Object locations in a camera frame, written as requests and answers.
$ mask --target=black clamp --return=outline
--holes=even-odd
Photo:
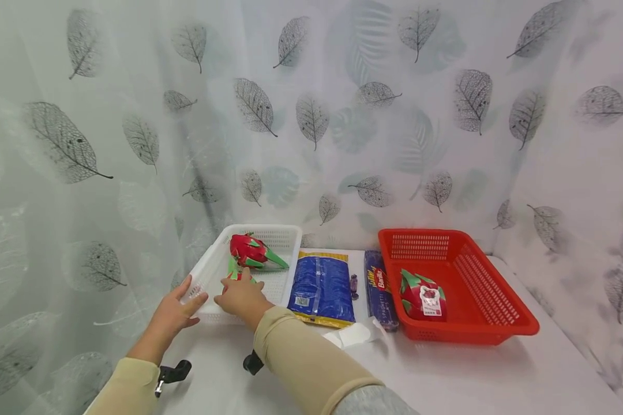
[[[252,350],[252,353],[249,356],[245,357],[245,359],[242,361],[242,368],[245,371],[250,372],[252,376],[256,375],[256,373],[258,373],[258,371],[261,370],[262,367],[263,361],[254,350]]]
[[[191,371],[190,361],[180,361],[175,368],[168,366],[159,367],[159,379],[157,380],[157,388],[155,388],[155,396],[162,396],[162,385],[165,383],[176,383],[186,379],[186,375]]]

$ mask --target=blue pasta package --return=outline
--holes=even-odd
[[[396,331],[399,319],[380,251],[365,251],[365,285],[369,315],[376,317],[385,331]]]
[[[306,323],[347,327],[355,323],[348,256],[300,252],[288,309]]]

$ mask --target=leaf-patterned curtain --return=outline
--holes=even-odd
[[[623,398],[623,1],[0,0],[0,413],[83,414],[238,222],[468,232]]]

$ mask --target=barilla box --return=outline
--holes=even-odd
[[[365,251],[365,288],[369,317],[376,317],[385,331],[396,331],[399,319],[380,251]]]

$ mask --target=packaged dragon fruit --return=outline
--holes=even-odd
[[[401,271],[401,302],[408,317],[428,322],[447,322],[445,292],[433,280],[419,274]]]

